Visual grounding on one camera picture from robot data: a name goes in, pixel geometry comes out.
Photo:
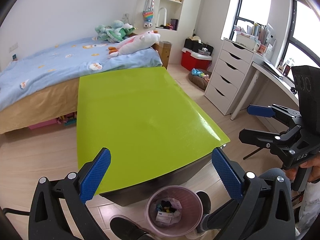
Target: desk leg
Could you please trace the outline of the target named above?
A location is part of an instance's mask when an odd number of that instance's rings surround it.
[[[244,93],[242,99],[240,100],[238,106],[236,107],[235,111],[233,112],[233,114],[231,115],[231,120],[234,120],[236,118],[236,116],[238,115],[239,111],[242,109],[244,103],[247,101],[249,95],[251,94],[253,88],[254,88],[254,85],[256,84],[258,78],[260,76],[260,71],[259,70],[256,70],[248,88],[247,88],[247,91]]]

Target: white drawer cabinet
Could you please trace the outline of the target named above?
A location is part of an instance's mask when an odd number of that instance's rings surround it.
[[[255,53],[224,39],[204,95],[224,114],[231,114],[240,99]]]

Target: red box with white lid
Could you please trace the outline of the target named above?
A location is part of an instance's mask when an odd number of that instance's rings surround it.
[[[207,69],[211,62],[211,56],[201,55],[187,48],[182,49],[181,65],[189,71],[193,68]]]

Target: hand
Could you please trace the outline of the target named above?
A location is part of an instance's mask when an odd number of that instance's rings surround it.
[[[308,179],[308,182],[313,182],[317,179],[320,179],[320,153],[318,153],[316,155],[316,157],[314,157],[312,160],[309,160],[303,164],[300,165],[301,168],[312,168],[310,177]],[[293,168],[287,171],[284,171],[286,176],[290,179],[290,180],[294,180],[296,178],[297,175],[297,170],[298,168]]]

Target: brown cushion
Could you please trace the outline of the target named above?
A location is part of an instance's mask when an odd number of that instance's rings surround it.
[[[202,71],[204,74],[209,75],[209,77],[211,77],[211,74],[212,74],[211,72],[204,69],[200,69],[200,68],[197,68],[197,69],[199,71]],[[188,78],[193,84],[200,87],[202,90],[205,90],[207,88],[207,85],[208,85],[207,81],[205,81],[204,78],[202,77],[192,75],[192,71],[190,71]]]

